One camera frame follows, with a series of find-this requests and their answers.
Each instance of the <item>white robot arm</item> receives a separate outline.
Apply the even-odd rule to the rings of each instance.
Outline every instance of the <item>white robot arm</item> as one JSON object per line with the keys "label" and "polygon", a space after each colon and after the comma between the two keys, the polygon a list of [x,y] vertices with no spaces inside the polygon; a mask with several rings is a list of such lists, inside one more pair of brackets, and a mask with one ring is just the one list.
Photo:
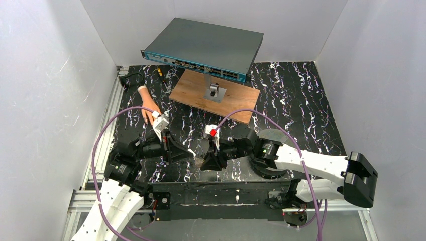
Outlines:
{"label": "white robot arm", "polygon": [[[204,134],[211,133],[216,125],[208,125]],[[285,170],[304,172],[304,160],[309,174],[322,179],[312,180],[317,199],[344,199],[364,208],[373,206],[376,190],[377,171],[361,153],[350,156],[329,156],[296,148],[266,138],[260,138],[247,125],[238,124],[231,130],[232,140],[210,137],[210,148],[204,156],[201,170],[220,171],[227,160],[248,156],[253,167],[265,176],[279,176]],[[312,202],[312,194],[306,180],[292,180],[288,197],[293,195],[300,201]]]}

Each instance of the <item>cable connector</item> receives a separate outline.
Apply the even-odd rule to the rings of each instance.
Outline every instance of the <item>cable connector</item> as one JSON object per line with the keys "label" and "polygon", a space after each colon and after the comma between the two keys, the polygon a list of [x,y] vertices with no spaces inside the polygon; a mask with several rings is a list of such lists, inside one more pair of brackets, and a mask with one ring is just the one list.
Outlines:
{"label": "cable connector", "polygon": [[216,130],[215,129],[211,129],[210,130],[210,135],[212,136],[212,137],[214,137],[215,135],[216,135]]}
{"label": "cable connector", "polygon": [[161,131],[169,125],[170,120],[167,115],[160,115],[156,111],[152,113],[152,117],[156,118],[152,124],[152,129],[154,129],[155,134],[157,134],[158,138],[161,140]]}
{"label": "cable connector", "polygon": [[160,116],[160,113],[154,111],[152,112],[152,117],[154,117],[155,119],[158,118]]}

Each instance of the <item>black electrical cable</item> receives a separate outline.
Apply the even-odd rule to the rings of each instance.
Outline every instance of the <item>black electrical cable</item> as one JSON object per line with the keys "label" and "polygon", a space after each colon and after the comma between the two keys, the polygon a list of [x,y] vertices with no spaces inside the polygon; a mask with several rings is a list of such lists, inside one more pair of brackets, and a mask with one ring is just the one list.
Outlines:
{"label": "black electrical cable", "polygon": [[120,84],[126,90],[133,86],[133,85],[130,85],[130,83],[128,83],[126,81],[127,78],[129,78],[133,75],[140,75],[142,77],[142,80],[137,80],[137,86],[138,87],[141,86],[141,85],[145,85],[145,75],[142,74],[142,73],[132,73],[132,74],[124,75],[124,76],[119,76]]}

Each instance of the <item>blue front panel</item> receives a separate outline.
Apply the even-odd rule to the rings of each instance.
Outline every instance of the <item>blue front panel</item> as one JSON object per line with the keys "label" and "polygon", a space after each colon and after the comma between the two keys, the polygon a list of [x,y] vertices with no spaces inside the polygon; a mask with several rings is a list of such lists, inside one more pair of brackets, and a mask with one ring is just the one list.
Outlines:
{"label": "blue front panel", "polygon": [[189,69],[203,74],[210,74],[212,76],[221,77],[226,80],[246,82],[246,75],[242,73],[235,73],[227,70],[217,69],[211,66],[206,66],[194,62],[188,62],[156,53],[144,52],[145,58],[151,61],[159,62],[162,64],[173,65],[180,68]]}

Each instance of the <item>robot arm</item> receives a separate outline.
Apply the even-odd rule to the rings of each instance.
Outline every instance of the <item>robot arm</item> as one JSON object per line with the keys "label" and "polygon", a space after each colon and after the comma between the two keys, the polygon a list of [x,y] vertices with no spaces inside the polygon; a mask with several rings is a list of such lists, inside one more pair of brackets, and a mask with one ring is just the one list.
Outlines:
{"label": "robot arm", "polygon": [[[206,126],[210,133],[215,125]],[[260,138],[247,125],[239,124],[231,130],[232,141],[210,139],[210,148],[204,156],[201,170],[219,171],[226,167],[228,159],[248,156],[253,167],[265,176],[280,176],[285,170],[304,172],[304,160],[309,173],[323,179],[312,180],[318,199],[344,199],[364,208],[373,206],[377,171],[361,153],[346,156],[328,156],[302,151],[302,159],[296,148],[281,142]],[[311,202],[312,196],[306,180],[292,180],[285,198],[296,202]]]}
{"label": "robot arm", "polygon": [[[135,182],[142,169],[141,159],[163,157],[170,164],[195,156],[191,149],[177,142],[170,131],[164,130],[167,124],[168,118],[162,115],[153,124],[158,138],[152,136],[144,142],[137,138],[129,144],[117,143],[110,151],[100,195],[106,218],[117,232],[123,231],[136,211],[144,205],[149,185]],[[72,241],[117,239],[104,223],[98,204],[93,205]]]}

